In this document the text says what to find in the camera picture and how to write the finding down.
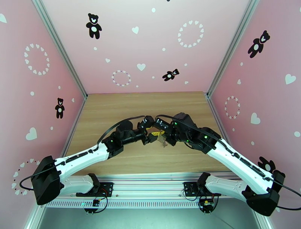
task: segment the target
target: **black teddy bear sticker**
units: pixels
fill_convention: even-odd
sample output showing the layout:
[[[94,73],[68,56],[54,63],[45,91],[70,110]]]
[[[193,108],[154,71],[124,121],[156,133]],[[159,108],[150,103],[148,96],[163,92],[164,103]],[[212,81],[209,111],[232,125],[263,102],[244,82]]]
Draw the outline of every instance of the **black teddy bear sticker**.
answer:
[[[271,174],[273,174],[274,171],[277,171],[285,177],[284,173],[280,172],[279,170],[276,170],[275,163],[272,160],[267,161],[264,157],[259,157],[259,160],[260,162],[258,162],[257,164],[261,169],[268,171]]]
[[[88,16],[89,16],[90,22],[88,22],[86,24],[86,27],[89,28],[90,37],[93,38],[95,35],[95,38],[99,39],[99,37],[100,37],[99,31],[102,31],[102,29],[101,29],[101,26],[97,23],[98,16],[94,15],[94,14],[90,14],[90,13],[88,13]]]
[[[180,74],[179,71],[177,69],[175,69],[173,72],[168,71],[167,74],[162,76],[162,78],[164,79],[164,81],[169,81],[170,79],[174,79],[175,76],[178,74]]]
[[[56,117],[57,118],[63,118],[63,111],[65,110],[64,106],[63,106],[63,99],[58,98],[58,104],[55,106],[56,109]]]
[[[250,58],[253,58],[258,52],[261,53],[263,50],[263,44],[270,39],[268,32],[265,30],[260,38],[256,38],[253,41],[253,45],[249,48],[248,54],[251,53]]]

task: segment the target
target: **circle of hearts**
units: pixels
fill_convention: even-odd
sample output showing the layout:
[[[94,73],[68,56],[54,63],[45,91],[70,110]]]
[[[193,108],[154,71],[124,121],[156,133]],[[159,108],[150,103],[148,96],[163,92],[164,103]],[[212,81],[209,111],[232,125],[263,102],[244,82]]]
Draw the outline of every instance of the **circle of hearts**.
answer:
[[[238,110],[236,111],[237,114],[234,114],[233,116],[229,115],[229,112],[227,111],[227,104],[231,99],[233,99],[233,100],[235,100],[235,102],[237,102],[237,107],[238,107]],[[227,98],[227,100],[225,102],[225,112],[226,112],[227,117],[229,117],[229,119],[236,119],[236,117],[240,114],[240,103],[238,101],[238,98],[235,98],[233,95],[231,95],[230,97]]]
[[[33,158],[29,159],[27,162],[23,162],[22,164],[19,165],[19,168],[15,173],[12,175],[12,184],[11,184],[11,189],[14,191],[15,195],[27,195],[27,190],[20,190],[21,188],[19,187],[19,181],[17,181],[17,177],[20,175],[20,171],[24,169],[27,165],[39,165],[40,161],[37,161]]]
[[[127,77],[128,77],[128,82],[126,84],[119,84],[116,82],[115,80],[115,74],[116,73],[123,73],[125,74]],[[126,71],[121,71],[121,70],[117,70],[116,72],[113,72],[113,75],[111,76],[112,80],[113,80],[113,83],[115,83],[117,86],[121,86],[121,87],[125,87],[127,85],[129,85],[131,83],[131,75],[129,73],[127,73]]]
[[[47,64],[46,64],[46,67],[45,67],[44,70],[37,72],[37,70],[32,65],[29,64],[29,60],[27,59],[27,57],[29,57],[28,53],[30,52],[30,48],[31,49],[35,49],[35,48],[39,49],[41,52],[44,53],[44,56],[46,57],[46,61],[47,61]],[[49,63],[48,54],[47,54],[47,52],[45,52],[45,50],[43,49],[43,47],[41,47],[39,44],[36,44],[36,45],[30,44],[29,46],[27,46],[25,48],[24,57],[25,57],[25,63],[28,65],[28,69],[30,71],[32,71],[34,74],[41,76],[41,75],[46,75],[47,72],[49,71],[50,63]]]
[[[200,29],[201,34],[199,35],[199,38],[196,40],[196,42],[187,45],[186,43],[184,44],[184,42],[182,41],[182,38],[181,38],[182,34],[180,32],[184,31],[183,27],[186,28],[189,24],[197,26]],[[184,48],[187,48],[187,47],[191,48],[193,46],[196,46],[201,41],[201,38],[203,38],[203,35],[204,35],[203,25],[199,24],[199,21],[191,20],[191,21],[188,21],[187,23],[183,24],[183,27],[180,28],[179,33],[178,33],[178,42],[180,43],[180,45],[183,46]]]

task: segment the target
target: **pink wall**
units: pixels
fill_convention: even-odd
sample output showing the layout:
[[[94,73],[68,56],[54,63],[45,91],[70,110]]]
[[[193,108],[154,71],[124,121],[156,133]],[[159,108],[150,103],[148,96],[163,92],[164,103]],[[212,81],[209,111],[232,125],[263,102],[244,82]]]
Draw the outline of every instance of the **pink wall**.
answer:
[[[0,228],[19,229],[35,199],[18,183],[61,154],[83,96],[30,0],[0,3],[0,34]]]
[[[258,162],[259,156],[274,161],[276,169],[286,174],[285,185],[299,192],[300,27],[299,0],[289,4],[286,1],[260,1],[213,93],[213,102],[233,147],[254,163]],[[248,50],[264,30],[270,39],[264,43],[261,53],[250,58]],[[279,205],[297,208],[301,199],[281,190]],[[275,211],[271,216],[275,228],[300,228],[300,211],[277,210],[279,212]]]
[[[123,93],[207,91],[249,0],[43,2],[87,93]]]

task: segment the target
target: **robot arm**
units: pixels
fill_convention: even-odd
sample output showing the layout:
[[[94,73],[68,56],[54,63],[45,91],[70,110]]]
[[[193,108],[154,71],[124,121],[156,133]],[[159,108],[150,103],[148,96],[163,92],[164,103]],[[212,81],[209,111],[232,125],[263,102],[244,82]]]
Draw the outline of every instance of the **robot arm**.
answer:
[[[31,178],[38,205],[48,203],[59,194],[80,192],[82,194],[96,194],[99,181],[94,174],[84,178],[72,176],[74,173],[94,163],[110,159],[123,151],[123,146],[141,140],[143,144],[157,139],[152,134],[147,135],[147,128],[154,126],[162,131],[162,136],[172,146],[177,142],[184,142],[188,147],[202,151],[227,166],[238,175],[242,181],[221,179],[203,173],[197,185],[201,195],[223,194],[245,201],[252,209],[260,214],[269,216],[276,208],[279,200],[280,185],[273,180],[283,183],[284,174],[271,174],[242,156],[213,130],[198,128],[190,116],[179,113],[169,124],[166,121],[146,116],[137,129],[133,130],[130,121],[123,121],[109,137],[86,150],[71,156],[53,160],[45,157]]]

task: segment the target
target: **wood grain surface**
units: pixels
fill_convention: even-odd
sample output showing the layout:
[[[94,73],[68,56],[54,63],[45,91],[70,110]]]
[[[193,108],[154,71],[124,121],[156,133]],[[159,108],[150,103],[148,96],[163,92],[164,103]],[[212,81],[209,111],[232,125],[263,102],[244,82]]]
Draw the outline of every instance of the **wood grain surface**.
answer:
[[[209,127],[219,132],[215,119],[202,92],[174,93],[121,93],[90,94],[81,113],[67,155],[85,150],[96,144],[100,136],[112,125],[125,118],[165,114],[189,114],[198,127]],[[134,128],[141,119],[134,120]],[[163,147],[155,141],[143,145],[141,141],[124,146],[119,155],[91,165],[77,173],[141,174],[228,171],[215,159],[183,143]]]

